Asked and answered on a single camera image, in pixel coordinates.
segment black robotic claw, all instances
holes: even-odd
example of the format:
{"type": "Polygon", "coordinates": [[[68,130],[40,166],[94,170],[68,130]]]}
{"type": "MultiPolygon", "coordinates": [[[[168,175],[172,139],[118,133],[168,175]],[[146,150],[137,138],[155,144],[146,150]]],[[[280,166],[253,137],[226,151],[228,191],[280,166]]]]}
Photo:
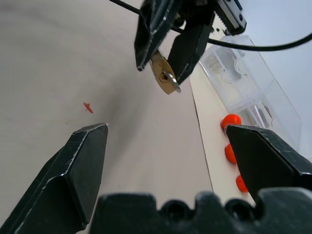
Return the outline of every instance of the black robotic claw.
{"type": "Polygon", "coordinates": [[[273,131],[229,125],[226,134],[244,183],[254,199],[263,188],[312,190],[312,164],[273,131]]]}
{"type": "MultiPolygon", "coordinates": [[[[85,229],[101,183],[107,131],[98,124],[74,132],[44,165],[0,234],[85,229]]],[[[312,164],[270,130],[229,125],[226,133],[255,207],[239,199],[223,207],[213,193],[201,193],[194,210],[172,200],[157,211],[152,195],[105,195],[97,202],[90,234],[311,233],[312,164]]]]}
{"type": "MultiPolygon", "coordinates": [[[[238,0],[145,0],[140,10],[120,0],[110,1],[139,14],[135,40],[139,71],[153,60],[153,55],[158,53],[158,47],[170,29],[181,34],[176,37],[168,57],[169,70],[173,71],[171,75],[177,84],[181,84],[192,73],[203,55],[215,13],[231,35],[244,32],[247,24],[238,0]],[[183,30],[179,27],[184,22],[183,30]]],[[[162,79],[161,74],[155,72],[154,67],[152,69],[156,79],[162,79]]],[[[167,67],[163,66],[162,71],[168,72],[167,67]]]]}
{"type": "Polygon", "coordinates": [[[86,228],[101,184],[108,127],[74,132],[41,169],[0,234],[75,234],[86,228]]]}

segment white table surface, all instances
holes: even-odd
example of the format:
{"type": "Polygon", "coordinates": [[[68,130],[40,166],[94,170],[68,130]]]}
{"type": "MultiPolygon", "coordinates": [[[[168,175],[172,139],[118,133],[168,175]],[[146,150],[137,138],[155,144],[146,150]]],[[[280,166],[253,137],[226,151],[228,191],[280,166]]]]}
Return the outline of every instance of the white table surface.
{"type": "Polygon", "coordinates": [[[70,134],[99,122],[110,127],[100,195],[193,206],[211,191],[190,81],[168,96],[149,67],[137,71],[136,15],[107,0],[2,0],[0,10],[0,224],[70,134]]]}

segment orange ball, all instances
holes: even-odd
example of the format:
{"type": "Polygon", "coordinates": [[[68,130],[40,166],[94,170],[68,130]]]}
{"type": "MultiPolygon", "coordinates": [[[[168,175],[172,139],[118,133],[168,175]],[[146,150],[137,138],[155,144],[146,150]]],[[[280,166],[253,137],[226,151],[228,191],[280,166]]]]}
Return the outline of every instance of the orange ball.
{"type": "Polygon", "coordinates": [[[236,158],[232,149],[231,144],[228,144],[225,149],[225,157],[228,159],[228,161],[230,161],[233,164],[236,164],[236,158]]]}
{"type": "Polygon", "coordinates": [[[236,178],[236,185],[238,186],[238,189],[242,192],[242,193],[247,193],[248,192],[248,189],[246,188],[246,185],[243,181],[243,178],[241,175],[239,175],[237,178],[236,178]]]}
{"type": "Polygon", "coordinates": [[[225,118],[221,122],[221,127],[223,130],[225,130],[225,127],[227,125],[241,125],[241,124],[242,124],[242,120],[238,115],[229,114],[225,116],[225,118]]]}

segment red mark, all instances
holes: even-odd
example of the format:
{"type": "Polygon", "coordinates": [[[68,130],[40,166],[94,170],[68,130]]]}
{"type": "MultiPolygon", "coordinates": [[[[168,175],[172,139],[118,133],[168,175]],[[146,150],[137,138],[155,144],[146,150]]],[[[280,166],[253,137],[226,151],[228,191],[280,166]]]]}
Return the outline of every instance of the red mark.
{"type": "Polygon", "coordinates": [[[87,110],[88,110],[90,113],[93,114],[93,111],[91,110],[90,104],[89,104],[89,103],[84,102],[83,105],[87,108],[87,110]]]}

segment transparent plastic box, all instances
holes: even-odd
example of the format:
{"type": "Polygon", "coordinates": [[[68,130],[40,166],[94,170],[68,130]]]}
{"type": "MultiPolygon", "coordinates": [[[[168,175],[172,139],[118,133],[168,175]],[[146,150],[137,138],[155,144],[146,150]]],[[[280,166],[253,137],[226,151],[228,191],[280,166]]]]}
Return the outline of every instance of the transparent plastic box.
{"type": "MultiPolygon", "coordinates": [[[[254,45],[248,36],[223,41],[254,45]]],[[[242,124],[273,130],[299,149],[301,119],[259,52],[211,46],[200,64],[229,113],[242,124]]]]}

